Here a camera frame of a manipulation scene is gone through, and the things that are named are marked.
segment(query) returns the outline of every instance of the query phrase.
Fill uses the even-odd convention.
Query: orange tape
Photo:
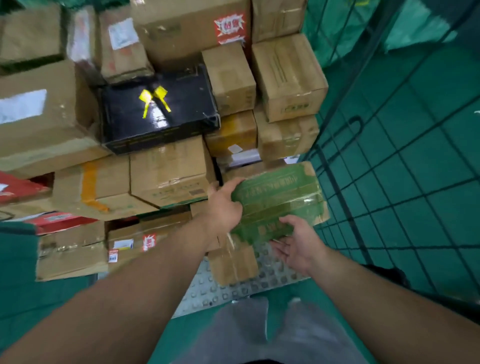
[[[109,208],[96,200],[96,161],[82,164],[84,175],[82,178],[82,202],[100,212],[109,212]]]

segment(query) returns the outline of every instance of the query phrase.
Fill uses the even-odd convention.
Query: wire mesh
[[[304,157],[332,216],[317,232],[360,263],[400,268],[414,289],[478,301],[480,71],[469,49],[444,41],[462,32],[479,1],[437,42],[385,54],[382,41],[403,4],[389,1],[345,57],[337,48],[358,2],[348,2],[340,35],[329,39],[328,1],[311,1],[306,17],[318,20],[307,34],[314,51],[323,37],[327,64],[337,59],[324,69],[330,90],[320,135]]]

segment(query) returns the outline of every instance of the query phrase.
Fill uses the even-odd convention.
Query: stack of boxes
[[[54,172],[53,185],[0,212],[23,216],[28,202],[92,219],[41,238],[39,280],[119,269],[204,211],[217,180],[247,178],[232,195],[240,224],[208,246],[221,285],[258,274],[252,244],[291,233],[279,216],[328,218],[311,164],[284,161],[313,145],[328,90],[298,34],[305,7],[147,0],[0,20],[0,171]],[[18,31],[25,19],[46,30],[36,47],[23,41],[29,28]]]

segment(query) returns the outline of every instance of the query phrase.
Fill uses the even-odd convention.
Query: hand
[[[238,225],[241,219],[243,206],[240,202],[232,202],[232,192],[244,181],[237,177],[225,183],[218,189],[218,182],[208,187],[208,211],[218,234],[226,234]]]
[[[293,235],[280,238],[281,243],[270,241],[274,255],[300,274],[311,276],[315,264],[318,264],[329,248],[304,219],[287,215],[279,220],[293,226]]]

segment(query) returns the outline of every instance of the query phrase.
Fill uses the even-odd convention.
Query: black box
[[[146,104],[140,99],[141,95],[143,100],[155,96]],[[102,89],[101,98],[104,106],[102,143],[117,155],[172,143],[220,127],[203,65],[108,85]]]

